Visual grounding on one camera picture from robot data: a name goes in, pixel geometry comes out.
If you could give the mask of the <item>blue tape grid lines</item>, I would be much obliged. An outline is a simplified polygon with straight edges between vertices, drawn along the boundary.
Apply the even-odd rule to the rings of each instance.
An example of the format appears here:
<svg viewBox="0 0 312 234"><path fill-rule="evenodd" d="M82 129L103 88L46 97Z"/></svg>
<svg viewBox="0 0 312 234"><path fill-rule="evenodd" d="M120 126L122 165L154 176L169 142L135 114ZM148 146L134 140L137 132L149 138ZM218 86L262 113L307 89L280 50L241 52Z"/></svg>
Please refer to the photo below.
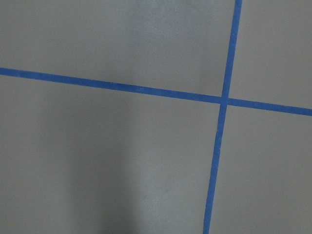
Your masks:
<svg viewBox="0 0 312 234"><path fill-rule="evenodd" d="M216 183L217 183L217 174L218 174L219 160L220 160L220 155L221 155L221 145L222 145L222 138L223 138L223 133L224 133L224 126L225 126L226 113L227 113L228 106L259 109L259 110L288 113L288 114L295 114L295 115L301 115L301 116L311 116L312 114L312 111L310 108L285 106L285 105L279 105L279 104L273 104L273 103L267 103L267 102L257 102L257 101L243 100L243 99L236 99L236 98L229 97L242 5L243 5L243 1L241 0L237 0L234 3L234 13L232 17L231 33L230 33L229 46L228 46L228 52L227 52L227 60L226 60L224 81L223 81L223 86L222 86L222 94L219 97L211 96L211 95L204 95L204 94L197 94L197 93L152 88L152 87L146 87L146 86L107 82L107 81L92 80L92 79L86 79L86 78L68 77L68 76L61 76L61 75L54 75L54 74L47 74L47 73L40 73L40 72L33 72L33 71L24 71L24 70L3 68L3 67L0 69L0 73L3 76L9 76L9 77L44 80L44 81L56 82L56 83L66 83L66 84L78 85L78 86L94 87L94 88L101 88L101 89L107 89L107 90L116 90L116 91L127 92L127 93L138 93L138 94L152 95L152 96L158 96L158 97L177 98L177 99L218 104L219 114L218 114L218 119L217 119L217 129L216 129L215 140L214 140L214 150L213 150L212 164L211 164L211 169L210 169L209 187L208 187L208 192L207 192L205 213L204 213L204 220L203 220L203 233L208 234L210 232L211 219L212 219L212 214L213 214L215 188L216 188Z"/></svg>

